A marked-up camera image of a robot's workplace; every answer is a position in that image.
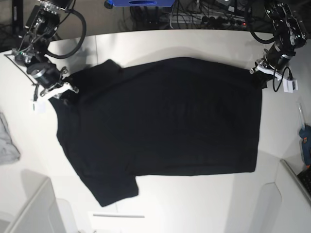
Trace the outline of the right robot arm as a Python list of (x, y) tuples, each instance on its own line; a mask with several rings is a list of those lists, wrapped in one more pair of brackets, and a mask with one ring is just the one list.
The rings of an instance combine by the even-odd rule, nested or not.
[[(67, 59), (73, 56), (82, 46), (86, 37), (86, 21), (81, 13), (74, 9), (73, 0), (42, 0), (35, 5), (21, 35), (19, 47), (11, 50), (11, 55), (18, 68), (24, 67), (24, 74), (33, 83), (35, 90), (33, 104), (43, 103), (51, 98), (59, 98), (63, 93), (71, 91), (75, 94), (79, 89), (65, 81), (68, 69), (58, 69), (49, 59)], [(82, 24), (82, 34), (75, 48), (67, 54), (57, 55), (48, 50), (52, 38), (64, 22), (59, 11), (67, 15), (75, 15)]]

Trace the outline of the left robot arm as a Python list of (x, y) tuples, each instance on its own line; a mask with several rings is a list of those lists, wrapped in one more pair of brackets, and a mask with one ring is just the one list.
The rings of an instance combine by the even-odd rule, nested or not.
[(288, 67), (289, 61), (296, 56), (296, 49), (305, 46), (308, 32), (303, 23), (299, 9), (307, 0), (265, 0), (266, 15), (272, 20), (274, 28), (273, 37), (267, 40), (259, 38), (250, 20), (249, 9), (255, 3), (249, 0), (244, 10), (244, 20), (252, 37), (261, 44), (271, 44), (265, 49), (263, 57), (255, 61), (255, 67), (250, 74), (255, 75), (255, 83), (261, 88), (267, 87), (272, 81), (273, 91), (277, 92), (283, 87), (284, 92), (293, 93), (298, 90), (298, 81)]

